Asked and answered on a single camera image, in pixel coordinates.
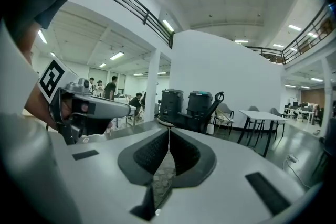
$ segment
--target ceiling light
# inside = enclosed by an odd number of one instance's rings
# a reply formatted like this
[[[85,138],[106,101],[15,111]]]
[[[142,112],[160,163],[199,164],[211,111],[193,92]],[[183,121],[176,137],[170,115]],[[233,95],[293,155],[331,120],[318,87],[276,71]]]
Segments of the ceiling light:
[[[46,41],[46,39],[44,38],[44,35],[43,35],[43,33],[42,33],[42,31],[41,30],[39,30],[38,31],[38,35],[40,36],[40,38],[42,39],[42,41],[43,41],[43,43],[47,43],[47,41]]]
[[[170,32],[174,32],[173,27],[167,22],[167,20],[163,20],[162,22],[166,25],[166,27],[168,27],[168,29],[170,30]]]
[[[297,27],[297,26],[295,26],[295,25],[289,25],[288,27],[289,27],[289,28],[292,28],[292,29],[295,29],[295,30],[297,30],[297,31],[301,31],[301,28],[300,28],[300,27]]]
[[[119,53],[117,53],[116,55],[112,56],[110,59],[111,59],[111,60],[116,60],[117,58],[119,58],[119,57],[121,57],[121,56],[123,56],[123,55],[124,55],[123,52],[119,52]]]
[[[318,37],[318,35],[313,34],[313,33],[311,33],[311,32],[309,32],[307,35],[308,35],[308,36],[311,36],[311,37],[313,37],[313,38],[317,38],[317,37]]]
[[[314,80],[314,81],[318,81],[318,82],[322,82],[322,79],[316,79],[316,78],[311,78],[310,80]]]

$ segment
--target fluorescent light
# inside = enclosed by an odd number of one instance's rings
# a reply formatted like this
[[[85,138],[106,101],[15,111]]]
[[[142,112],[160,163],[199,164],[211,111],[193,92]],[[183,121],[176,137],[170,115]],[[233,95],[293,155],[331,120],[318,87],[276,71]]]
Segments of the fluorescent light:
[[[309,32],[307,35],[308,35],[308,36],[311,36],[311,37],[313,37],[313,38],[317,38],[317,37],[318,37],[318,35],[313,34],[313,33],[311,33],[311,32]]]
[[[43,43],[47,43],[47,41],[46,41],[46,39],[44,38],[44,35],[43,35],[43,33],[42,33],[42,31],[41,30],[39,30],[38,31],[38,35],[40,36],[40,38],[42,39],[42,41],[43,41]]]
[[[323,79],[316,79],[316,78],[311,78],[310,80],[314,80],[314,81],[318,81],[318,82],[322,82]]]
[[[170,30],[170,32],[174,32],[173,27],[167,22],[167,20],[163,20],[163,23],[166,25],[166,27],[168,27],[168,29]]]
[[[300,28],[300,27],[297,27],[297,26],[295,26],[295,25],[289,25],[288,27],[289,27],[289,28],[292,28],[292,29],[295,29],[295,30],[297,30],[297,31],[301,31],[301,28]]]
[[[119,52],[119,53],[117,53],[116,55],[112,56],[110,59],[111,59],[111,60],[116,60],[117,58],[119,58],[119,57],[121,57],[121,56],[123,56],[123,55],[124,55],[123,52]]]

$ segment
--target white table with black legs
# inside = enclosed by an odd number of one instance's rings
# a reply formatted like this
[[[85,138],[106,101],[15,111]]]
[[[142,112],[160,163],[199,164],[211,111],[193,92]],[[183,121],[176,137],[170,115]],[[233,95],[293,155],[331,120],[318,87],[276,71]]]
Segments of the white table with black legs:
[[[286,121],[287,119],[285,118],[282,118],[282,117],[279,117],[279,116],[276,116],[276,115],[273,115],[271,113],[268,113],[268,112],[262,112],[262,111],[249,111],[249,110],[239,110],[240,113],[244,114],[247,116],[247,119],[246,119],[246,122],[245,122],[245,126],[244,126],[244,129],[243,131],[241,132],[241,135],[238,139],[238,144],[240,144],[243,136],[244,136],[244,133],[246,131],[246,127],[248,125],[248,123],[250,122],[250,120],[254,120],[254,126],[253,126],[253,131],[252,131],[252,135],[248,141],[248,145],[251,141],[251,138],[254,134],[254,131],[256,129],[256,124],[257,124],[257,121],[260,120],[260,121],[271,121],[271,124],[270,124],[270,127],[269,127],[269,131],[268,131],[268,138],[267,138],[267,143],[266,143],[266,147],[265,147],[265,151],[264,151],[264,154],[262,155],[264,158],[266,157],[266,154],[267,154],[267,151],[268,151],[268,147],[269,147],[269,142],[271,140],[271,135],[272,135],[272,131],[273,131],[273,123],[274,121]]]

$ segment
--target black shirt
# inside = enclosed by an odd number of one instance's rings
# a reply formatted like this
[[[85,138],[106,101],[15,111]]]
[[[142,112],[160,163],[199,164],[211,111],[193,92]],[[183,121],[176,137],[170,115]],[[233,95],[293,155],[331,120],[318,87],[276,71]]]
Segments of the black shirt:
[[[131,106],[134,106],[136,108],[141,107],[141,104],[140,104],[139,99],[137,97],[134,97],[128,104],[131,105]]]
[[[114,82],[110,82],[109,84],[107,84],[106,87],[105,87],[105,96],[104,96],[104,98],[110,99],[110,92],[113,91],[112,100],[114,100],[114,95],[115,95],[115,92],[116,92],[115,88],[116,88],[116,84]]]

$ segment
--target cable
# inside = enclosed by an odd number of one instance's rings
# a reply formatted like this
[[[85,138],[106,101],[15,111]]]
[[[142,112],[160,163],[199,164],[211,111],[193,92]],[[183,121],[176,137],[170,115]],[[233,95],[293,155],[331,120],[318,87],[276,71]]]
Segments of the cable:
[[[310,186],[306,185],[306,184],[302,181],[302,179],[297,175],[297,173],[293,170],[293,168],[290,167],[290,165],[289,165],[289,163],[288,163],[288,160],[287,160],[288,157],[289,157],[289,155],[286,156],[285,160],[284,160],[283,163],[282,163],[282,170],[285,171],[285,167],[284,167],[284,165],[285,165],[285,162],[286,162],[287,165],[288,165],[288,167],[293,171],[293,173],[294,173],[294,174],[296,175],[296,177],[300,180],[300,182],[301,182],[305,187],[307,187],[307,188],[311,188]],[[291,158],[295,158],[295,159],[297,160],[297,162],[299,162],[299,159],[297,159],[296,157],[291,156]]]

